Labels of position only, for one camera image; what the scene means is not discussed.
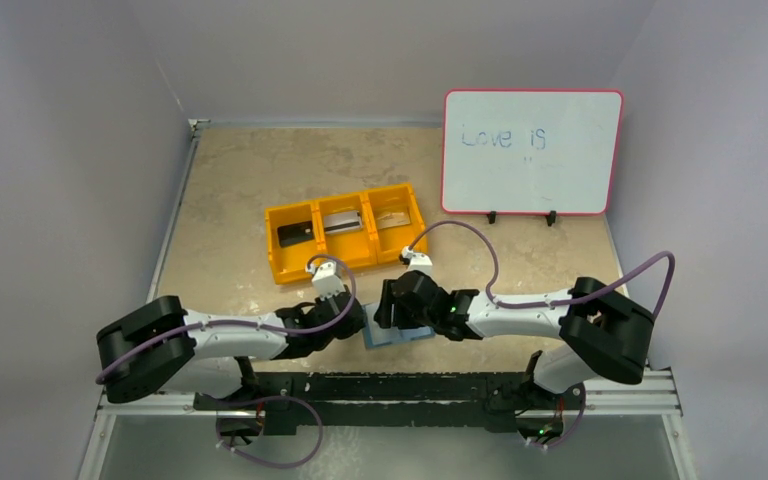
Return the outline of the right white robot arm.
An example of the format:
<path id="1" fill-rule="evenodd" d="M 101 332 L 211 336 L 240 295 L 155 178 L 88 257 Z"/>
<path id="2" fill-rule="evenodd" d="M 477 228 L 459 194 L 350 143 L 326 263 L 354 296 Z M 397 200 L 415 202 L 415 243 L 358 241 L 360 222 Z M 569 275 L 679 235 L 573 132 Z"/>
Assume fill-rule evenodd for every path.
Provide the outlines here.
<path id="1" fill-rule="evenodd" d="M 511 335 L 559 339 L 561 346 L 532 355 L 521 381 L 524 399 L 544 407 L 595 377 L 639 384 L 655 316 L 591 277 L 555 292 L 492 299 L 477 289 L 447 291 L 431 276 L 408 271 L 384 282 L 370 320 L 382 330 L 428 328 L 451 341 Z"/>

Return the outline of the blue card holder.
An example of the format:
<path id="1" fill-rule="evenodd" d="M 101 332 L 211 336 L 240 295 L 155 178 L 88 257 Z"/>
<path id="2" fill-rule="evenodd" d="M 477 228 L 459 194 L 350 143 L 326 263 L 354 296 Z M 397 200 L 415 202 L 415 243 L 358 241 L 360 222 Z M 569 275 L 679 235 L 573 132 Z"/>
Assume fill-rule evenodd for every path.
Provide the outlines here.
<path id="1" fill-rule="evenodd" d="M 435 333 L 429 327 L 406 330 L 398 328 L 384 329 L 380 327 L 373 319 L 373 315 L 376 313 L 378 307 L 378 302 L 365 304 L 363 306 L 366 320 L 365 326 L 362 329 L 362 334 L 367 350 L 405 344 L 433 338 L 435 336 Z"/>

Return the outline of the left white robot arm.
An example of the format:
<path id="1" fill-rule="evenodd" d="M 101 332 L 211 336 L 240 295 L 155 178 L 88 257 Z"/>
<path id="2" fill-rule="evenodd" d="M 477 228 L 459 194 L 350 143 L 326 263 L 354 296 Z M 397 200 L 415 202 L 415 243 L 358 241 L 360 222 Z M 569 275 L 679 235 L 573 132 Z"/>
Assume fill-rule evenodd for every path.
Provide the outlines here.
<path id="1" fill-rule="evenodd" d="M 97 333 L 102 371 L 96 382 L 114 404 L 178 390 L 244 409 L 258 395 L 258 382 L 247 375 L 251 361 L 308 357 L 360 332 L 366 319 L 349 292 L 249 317 L 200 313 L 166 295 Z"/>

